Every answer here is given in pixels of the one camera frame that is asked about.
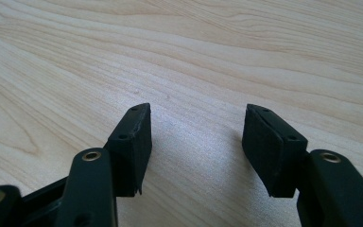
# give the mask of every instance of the wooden table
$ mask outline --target wooden table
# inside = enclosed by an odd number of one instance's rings
[[[363,175],[363,1],[0,0],[0,184],[23,195],[149,102],[121,226],[300,226],[245,158],[247,103]]]

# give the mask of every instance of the wood grain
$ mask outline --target wood grain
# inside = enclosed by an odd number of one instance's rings
[[[121,226],[300,226],[245,159],[245,106],[363,175],[363,1],[0,0],[0,184],[67,175],[142,102],[154,148]]]

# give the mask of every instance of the black bracket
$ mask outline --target black bracket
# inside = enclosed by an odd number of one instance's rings
[[[307,140],[273,111],[247,105],[243,150],[269,195],[292,198],[302,226],[363,226],[363,178],[343,155],[306,151]]]
[[[0,186],[1,226],[117,226],[116,197],[141,194],[152,150],[150,106],[130,108],[105,144],[75,156],[67,178],[22,197]]]

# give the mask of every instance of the light wood surface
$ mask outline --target light wood surface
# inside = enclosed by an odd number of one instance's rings
[[[0,0],[0,184],[66,176],[143,102],[153,151],[121,226],[300,226],[244,156],[245,107],[363,175],[363,1]]]

